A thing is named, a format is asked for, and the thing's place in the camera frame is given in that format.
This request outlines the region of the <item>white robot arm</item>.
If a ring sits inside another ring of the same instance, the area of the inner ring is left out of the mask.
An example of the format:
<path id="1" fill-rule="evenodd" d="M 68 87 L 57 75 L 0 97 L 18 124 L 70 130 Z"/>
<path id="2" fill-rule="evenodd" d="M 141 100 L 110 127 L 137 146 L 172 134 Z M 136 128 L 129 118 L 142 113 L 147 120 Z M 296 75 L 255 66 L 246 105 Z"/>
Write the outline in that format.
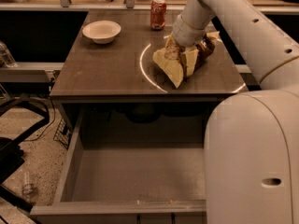
<path id="1" fill-rule="evenodd" d="M 298 45 L 247 0 L 188 0 L 176 41 L 195 44 L 212 18 L 260 89 L 227 98 L 209 117 L 207 224 L 299 224 Z"/>

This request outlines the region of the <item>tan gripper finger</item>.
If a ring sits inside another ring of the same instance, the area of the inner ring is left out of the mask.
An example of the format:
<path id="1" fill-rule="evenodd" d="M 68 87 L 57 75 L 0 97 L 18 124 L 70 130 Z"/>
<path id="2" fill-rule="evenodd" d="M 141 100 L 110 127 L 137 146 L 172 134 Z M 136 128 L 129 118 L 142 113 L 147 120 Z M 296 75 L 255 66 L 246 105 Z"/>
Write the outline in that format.
<path id="1" fill-rule="evenodd" d="M 184 76 L 190 77 L 195 69 L 198 57 L 198 49 L 196 46 L 186 48 L 181 53 L 181 62 L 183 65 Z"/>
<path id="2" fill-rule="evenodd" d="M 170 35 L 165 43 L 165 58 L 169 60 L 177 60 L 180 54 L 180 46 L 174 39 L 172 35 Z"/>

